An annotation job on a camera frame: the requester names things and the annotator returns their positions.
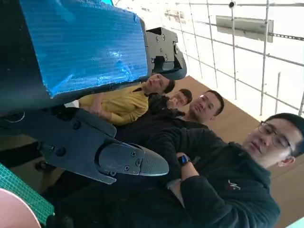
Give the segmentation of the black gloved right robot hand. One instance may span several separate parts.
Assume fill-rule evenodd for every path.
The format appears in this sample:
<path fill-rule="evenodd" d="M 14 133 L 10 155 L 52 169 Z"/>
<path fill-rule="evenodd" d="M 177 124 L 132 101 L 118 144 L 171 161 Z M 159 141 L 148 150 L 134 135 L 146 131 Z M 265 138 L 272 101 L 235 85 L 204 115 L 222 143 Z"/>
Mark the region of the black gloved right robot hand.
<path fill-rule="evenodd" d="M 74 228 L 74 222 L 69 216 L 57 217 L 48 216 L 46 220 L 47 228 Z"/>

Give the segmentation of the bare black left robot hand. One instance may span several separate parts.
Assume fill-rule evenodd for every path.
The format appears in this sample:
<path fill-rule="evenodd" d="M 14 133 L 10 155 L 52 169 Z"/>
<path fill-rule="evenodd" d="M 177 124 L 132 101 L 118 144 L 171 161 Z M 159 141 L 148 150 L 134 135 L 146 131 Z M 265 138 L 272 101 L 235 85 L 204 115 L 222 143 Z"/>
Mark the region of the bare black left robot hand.
<path fill-rule="evenodd" d="M 157 153 L 116 140 L 116 129 L 86 110 L 82 96 L 186 76 L 177 35 L 145 29 L 135 13 L 100 0 L 0 3 L 0 130 L 25 134 L 52 166 L 112 184 L 117 173 L 162 176 Z"/>

